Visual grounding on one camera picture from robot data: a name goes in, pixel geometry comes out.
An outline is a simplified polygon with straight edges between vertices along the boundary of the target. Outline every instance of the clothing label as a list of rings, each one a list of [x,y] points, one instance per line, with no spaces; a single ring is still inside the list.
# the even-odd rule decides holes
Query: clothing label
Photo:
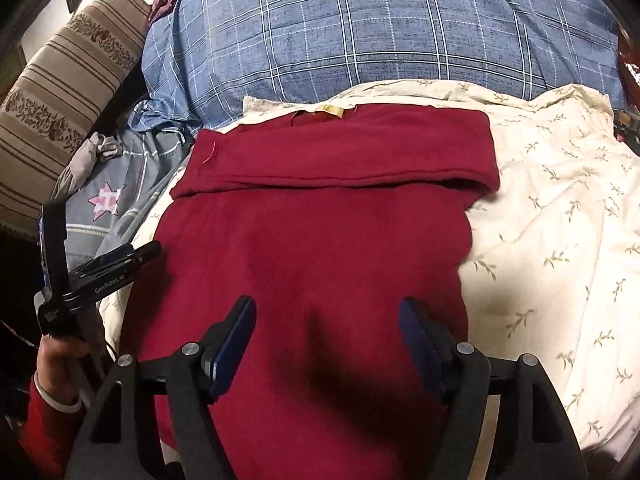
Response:
[[[333,105],[322,105],[314,110],[314,113],[316,112],[325,112],[329,115],[335,115],[338,118],[342,118],[342,115],[344,114],[344,108]]]

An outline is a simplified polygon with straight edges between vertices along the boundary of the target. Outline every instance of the person's arm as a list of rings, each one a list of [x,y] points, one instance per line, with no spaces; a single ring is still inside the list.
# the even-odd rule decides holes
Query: person's arm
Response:
[[[49,480],[63,478],[84,417],[66,359],[77,359],[89,350],[87,343],[74,338],[43,336],[40,341],[21,444]]]

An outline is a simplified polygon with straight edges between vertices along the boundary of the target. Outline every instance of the pink star patch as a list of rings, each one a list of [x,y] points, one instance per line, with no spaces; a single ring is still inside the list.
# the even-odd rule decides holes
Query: pink star patch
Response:
[[[100,193],[88,200],[89,203],[94,205],[94,222],[105,213],[118,216],[118,200],[120,200],[122,189],[124,189],[124,186],[113,191],[109,183],[105,182]]]

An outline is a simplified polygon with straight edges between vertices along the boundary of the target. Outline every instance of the hand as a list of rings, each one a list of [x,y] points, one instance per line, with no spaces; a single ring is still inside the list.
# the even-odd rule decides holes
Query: hand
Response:
[[[78,389],[71,381],[66,360],[79,359],[90,351],[89,343],[75,337],[42,336],[36,365],[40,386],[60,404],[73,405]]]

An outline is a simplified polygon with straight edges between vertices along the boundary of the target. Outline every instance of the gray blanket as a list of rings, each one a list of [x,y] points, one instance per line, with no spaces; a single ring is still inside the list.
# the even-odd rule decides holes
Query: gray blanket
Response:
[[[66,203],[69,269],[131,241],[193,144],[180,128],[144,134],[125,128],[114,138],[122,154],[98,160]]]

